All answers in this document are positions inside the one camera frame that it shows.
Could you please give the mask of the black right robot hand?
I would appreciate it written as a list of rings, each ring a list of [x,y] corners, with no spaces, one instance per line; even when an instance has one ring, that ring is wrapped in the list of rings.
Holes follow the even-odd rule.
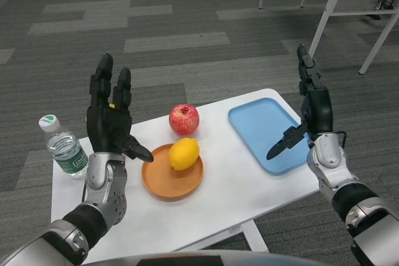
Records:
[[[323,133],[333,131],[332,103],[329,90],[321,81],[320,70],[304,45],[298,46],[297,56],[299,92],[304,97],[300,108],[300,125],[291,126],[283,132],[281,140],[268,151],[268,160],[275,158],[287,148],[293,148],[305,135],[314,140]]]

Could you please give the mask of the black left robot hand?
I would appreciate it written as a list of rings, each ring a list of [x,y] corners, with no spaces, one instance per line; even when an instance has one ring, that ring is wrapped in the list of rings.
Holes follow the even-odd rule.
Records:
[[[130,134],[132,117],[131,71],[124,67],[116,86],[112,86],[113,57],[104,54],[90,77],[90,106],[87,109],[86,127],[95,152],[124,154],[144,162],[153,162],[152,153]]]

